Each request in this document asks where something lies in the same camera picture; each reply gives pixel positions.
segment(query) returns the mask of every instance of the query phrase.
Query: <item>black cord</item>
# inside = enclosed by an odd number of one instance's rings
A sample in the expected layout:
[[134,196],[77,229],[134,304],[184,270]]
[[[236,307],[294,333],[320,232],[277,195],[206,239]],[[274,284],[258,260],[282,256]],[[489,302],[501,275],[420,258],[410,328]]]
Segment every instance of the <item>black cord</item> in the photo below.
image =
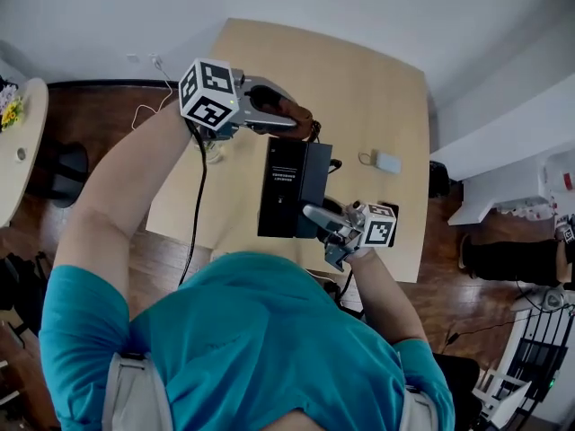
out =
[[451,330],[449,330],[447,332],[447,336],[446,336],[446,344],[443,346],[443,349],[441,350],[441,355],[443,355],[444,351],[446,350],[446,348],[449,345],[452,345],[456,342],[457,339],[459,339],[462,335],[473,335],[476,334],[477,332],[481,332],[483,330],[490,330],[490,329],[495,329],[496,327],[502,327],[502,326],[507,326],[508,324],[514,324],[515,322],[519,322],[519,321],[524,321],[524,320],[528,320],[529,318],[534,318],[535,316],[539,316],[539,314],[532,314],[531,316],[527,316],[526,318],[521,318],[520,320],[514,320],[514,321],[507,321],[507,322],[503,322],[501,324],[494,324],[492,326],[489,327],[484,327],[482,329],[478,329],[478,330],[472,330],[470,332],[461,332],[461,333],[454,333],[453,335],[449,335]]
[[341,289],[340,294],[337,296],[338,303],[341,301],[343,295],[348,291],[349,283],[351,282],[351,277],[353,276],[353,271],[350,271],[348,274],[348,279],[345,282],[345,286]]
[[318,144],[320,144],[320,131],[322,130],[322,125],[320,124],[319,121],[314,120],[312,122],[312,132],[309,135],[309,138],[307,139],[307,142],[315,142],[317,141]]
[[[556,309],[553,310],[552,312],[547,312],[547,313],[551,314],[551,313],[554,313],[554,312],[558,312],[558,311],[560,311],[560,310],[565,310],[565,309],[567,309],[567,308],[571,308],[571,309],[572,309],[572,308],[575,308],[575,304],[565,304],[564,306],[562,306],[562,307],[560,307],[560,308],[556,308]],[[462,335],[473,335],[473,334],[476,334],[477,332],[481,332],[481,331],[483,331],[483,330],[490,330],[490,329],[495,329],[496,327],[507,326],[508,324],[514,324],[515,322],[525,321],[525,320],[534,318],[535,316],[539,316],[539,313],[538,313],[538,314],[532,314],[532,315],[530,315],[530,316],[527,316],[526,318],[521,318],[520,320],[502,322],[501,324],[494,324],[494,325],[492,325],[492,326],[484,327],[484,328],[478,329],[478,330],[472,330],[472,331],[470,331],[470,332],[461,332],[461,333],[456,332],[456,333],[454,333],[454,334],[451,335],[451,336],[449,335],[450,332],[451,332],[451,330],[449,330],[449,331],[447,332],[447,335],[446,335],[446,344],[445,344],[445,346],[443,346],[443,349],[441,350],[441,353],[440,353],[440,354],[443,355],[443,353],[444,353],[444,351],[446,350],[446,348],[447,348],[449,345],[454,344],[454,343],[456,342],[456,340],[459,339]]]
[[521,293],[521,296],[523,298],[525,298],[536,310],[539,310],[540,312],[546,312],[546,313],[552,314],[554,312],[558,312],[559,310],[563,310],[563,309],[567,308],[568,306],[571,306],[571,305],[566,304],[566,305],[561,306],[559,308],[555,308],[554,310],[551,310],[551,311],[544,310],[541,306],[537,306],[536,304],[534,304],[531,301],[531,299],[529,297],[527,297],[527,294],[525,292],[523,292],[523,289],[519,285],[519,281],[517,278],[515,278],[515,284],[517,285],[517,289],[519,289],[519,293]]
[[328,172],[328,174],[331,174],[332,172],[336,172],[337,170],[339,170],[339,168],[341,166],[343,166],[343,161],[342,160],[336,160],[335,158],[330,160],[330,167],[333,166],[333,169],[331,171]]
[[194,226],[191,234],[191,244],[190,244],[190,251],[188,252],[188,258],[186,259],[186,266],[183,268],[183,272],[181,273],[180,283],[178,287],[181,286],[183,280],[188,273],[188,268],[190,267],[191,256],[194,253],[194,247],[196,245],[196,231],[198,230],[198,215],[199,215],[199,204],[201,203],[201,196],[204,192],[204,184],[206,183],[206,175],[208,174],[208,165],[207,165],[207,158],[206,158],[206,147],[204,146],[204,141],[201,138],[201,135],[193,124],[192,121],[185,119],[186,125],[188,125],[188,129],[196,139],[196,142],[199,145],[199,151],[201,152],[201,162],[203,166],[203,171],[201,174],[201,182],[199,183],[199,190],[198,190],[198,198],[196,199],[196,211],[194,212]]

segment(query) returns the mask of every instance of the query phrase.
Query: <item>white cable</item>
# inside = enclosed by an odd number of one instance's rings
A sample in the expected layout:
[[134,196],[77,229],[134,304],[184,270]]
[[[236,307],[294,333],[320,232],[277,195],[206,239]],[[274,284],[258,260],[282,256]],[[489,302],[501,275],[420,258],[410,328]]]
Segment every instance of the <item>white cable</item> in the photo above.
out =
[[162,107],[164,106],[164,103],[165,103],[170,97],[172,97],[173,89],[172,89],[172,87],[170,86],[170,84],[168,83],[168,82],[171,81],[171,80],[170,80],[170,77],[168,76],[167,73],[165,73],[165,71],[162,69],[161,66],[156,66],[156,65],[154,65],[154,67],[157,68],[160,72],[162,72],[162,73],[164,74],[164,76],[166,77],[166,80],[164,80],[164,81],[165,81],[166,86],[170,89],[170,93],[169,93],[167,96],[164,97],[164,100],[160,103],[160,107],[158,107],[158,110],[152,109],[149,105],[145,105],[145,104],[140,104],[140,105],[138,105],[137,108],[136,108],[136,112],[134,113],[134,119],[132,119],[132,126],[131,126],[131,127],[132,127],[133,130],[136,130],[136,128],[134,128],[134,123],[136,123],[137,113],[139,112],[139,110],[140,110],[142,107],[145,108],[145,109],[149,109],[149,110],[151,110],[154,114],[156,114],[157,112],[159,112],[159,111],[162,109]]
[[328,281],[332,281],[333,283],[335,283],[335,279],[333,279],[332,277],[321,277],[319,275],[316,275],[315,273],[312,273],[310,270],[306,270],[308,275],[311,275],[312,277],[315,277],[316,279],[327,279]]

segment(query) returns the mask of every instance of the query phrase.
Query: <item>backpack strap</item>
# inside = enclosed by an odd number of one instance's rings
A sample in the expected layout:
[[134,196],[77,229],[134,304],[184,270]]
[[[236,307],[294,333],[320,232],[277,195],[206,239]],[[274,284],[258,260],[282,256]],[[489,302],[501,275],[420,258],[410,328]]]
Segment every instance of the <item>backpack strap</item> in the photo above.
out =
[[410,386],[405,389],[400,431],[438,431],[438,411],[431,398]]
[[173,431],[165,387],[150,355],[114,354],[102,413],[103,431]]

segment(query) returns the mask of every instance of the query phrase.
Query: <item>wooden table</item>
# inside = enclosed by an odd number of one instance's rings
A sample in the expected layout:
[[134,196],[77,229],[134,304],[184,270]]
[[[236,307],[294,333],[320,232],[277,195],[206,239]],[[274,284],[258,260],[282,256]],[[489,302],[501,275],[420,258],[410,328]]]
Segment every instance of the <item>wooden table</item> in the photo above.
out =
[[[291,27],[228,20],[210,57],[285,88],[322,123],[322,143],[343,166],[326,195],[342,203],[387,201],[400,207],[395,245],[379,253],[398,281],[415,282],[427,212],[429,128],[423,73],[343,40]],[[224,160],[208,166],[197,243],[219,251],[263,251],[304,268],[335,272],[317,240],[260,238],[257,214],[268,138],[240,129]],[[402,160],[398,175],[362,165],[359,152],[379,149]],[[190,241],[201,174],[193,145],[155,197],[147,230]]]
[[[48,87],[39,78],[23,86],[24,120],[0,133],[0,227],[8,225],[28,184],[48,112]],[[16,157],[23,149],[25,157]]]

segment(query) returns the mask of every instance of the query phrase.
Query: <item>round white table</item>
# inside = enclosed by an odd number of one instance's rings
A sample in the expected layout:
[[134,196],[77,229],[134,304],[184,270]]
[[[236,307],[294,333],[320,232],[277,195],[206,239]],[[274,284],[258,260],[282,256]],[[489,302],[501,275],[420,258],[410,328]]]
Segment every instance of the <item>round white table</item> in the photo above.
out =
[[10,224],[22,201],[48,112],[48,87],[42,80],[32,78],[22,90],[24,120],[0,133],[0,227]]

